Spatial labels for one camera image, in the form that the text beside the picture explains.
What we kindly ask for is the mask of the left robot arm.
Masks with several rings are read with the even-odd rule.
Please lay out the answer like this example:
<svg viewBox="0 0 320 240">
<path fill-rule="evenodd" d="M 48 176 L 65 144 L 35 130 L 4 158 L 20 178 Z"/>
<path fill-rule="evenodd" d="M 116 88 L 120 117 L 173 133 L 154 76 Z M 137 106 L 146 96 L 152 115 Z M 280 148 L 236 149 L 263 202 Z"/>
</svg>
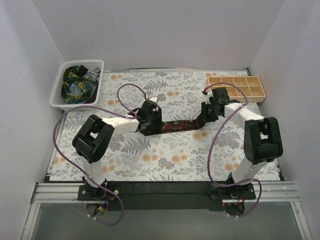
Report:
<svg viewBox="0 0 320 240">
<path fill-rule="evenodd" d="M 85 176 L 82 178 L 86 192 L 95 200 L 106 196 L 107 180 L 103 173 L 102 157 L 112 137 L 124 133 L 142 133 L 158 117 L 161 108 L 155 96 L 145 100 L 142 107 L 135 109 L 137 118 L 100 118 L 91 115 L 72 140 L 72 146 L 81 157 Z"/>
</svg>

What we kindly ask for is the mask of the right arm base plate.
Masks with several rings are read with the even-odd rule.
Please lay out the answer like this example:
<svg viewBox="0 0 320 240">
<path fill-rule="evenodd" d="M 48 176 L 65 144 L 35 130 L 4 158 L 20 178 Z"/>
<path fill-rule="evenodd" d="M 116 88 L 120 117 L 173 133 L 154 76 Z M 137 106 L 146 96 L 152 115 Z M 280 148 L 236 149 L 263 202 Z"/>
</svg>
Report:
<svg viewBox="0 0 320 240">
<path fill-rule="evenodd" d="M 232 187 L 218 187 L 213 184 L 205 187 L 205 193 L 212 200 L 254 200 L 256 198 L 253 184 Z"/>
</svg>

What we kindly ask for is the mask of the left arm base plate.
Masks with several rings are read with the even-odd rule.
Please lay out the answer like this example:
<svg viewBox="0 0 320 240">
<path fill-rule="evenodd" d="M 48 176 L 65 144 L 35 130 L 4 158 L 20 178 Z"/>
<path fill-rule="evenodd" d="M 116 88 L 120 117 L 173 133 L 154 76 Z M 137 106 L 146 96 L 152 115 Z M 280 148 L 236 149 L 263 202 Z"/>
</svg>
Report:
<svg viewBox="0 0 320 240">
<path fill-rule="evenodd" d="M 107 185 L 105 186 L 106 189 L 111 191 L 113 194 L 117 196 L 121 196 L 122 194 L 122 186 L 121 185 Z M 106 201 L 116 200 L 115 196 L 101 189 L 100 187 L 92 187 L 91 185 L 81 185 L 78 189 L 77 200 L 78 201 Z"/>
</svg>

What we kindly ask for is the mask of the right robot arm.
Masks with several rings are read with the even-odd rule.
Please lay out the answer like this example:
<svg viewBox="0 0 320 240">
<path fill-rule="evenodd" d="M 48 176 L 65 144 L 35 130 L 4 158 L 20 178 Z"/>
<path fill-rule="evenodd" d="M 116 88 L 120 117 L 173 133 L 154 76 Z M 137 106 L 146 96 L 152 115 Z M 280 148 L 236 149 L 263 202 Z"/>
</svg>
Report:
<svg viewBox="0 0 320 240">
<path fill-rule="evenodd" d="M 205 88 L 206 98 L 201 104 L 204 120 L 214 122 L 220 116 L 232 120 L 244 131 L 244 157 L 232 171 L 225 184 L 213 183 L 209 187 L 213 199 L 244 199 L 253 196 L 252 182 L 256 174 L 268 163 L 283 154 L 278 120 L 264 117 L 246 108 L 247 103 L 231 100 L 226 87 Z"/>
</svg>

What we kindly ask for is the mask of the dark red patterned tie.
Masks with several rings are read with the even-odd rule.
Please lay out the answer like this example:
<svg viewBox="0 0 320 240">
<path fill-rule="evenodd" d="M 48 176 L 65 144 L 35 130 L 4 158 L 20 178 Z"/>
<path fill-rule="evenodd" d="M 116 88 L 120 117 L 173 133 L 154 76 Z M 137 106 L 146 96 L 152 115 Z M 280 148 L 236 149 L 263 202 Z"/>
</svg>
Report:
<svg viewBox="0 0 320 240">
<path fill-rule="evenodd" d="M 153 136 L 177 132 L 194 131 L 201 129 L 206 124 L 205 120 L 199 115 L 193 120 L 174 120 L 162 121 L 162 118 L 156 118 L 141 126 L 139 132 L 144 136 Z"/>
</svg>

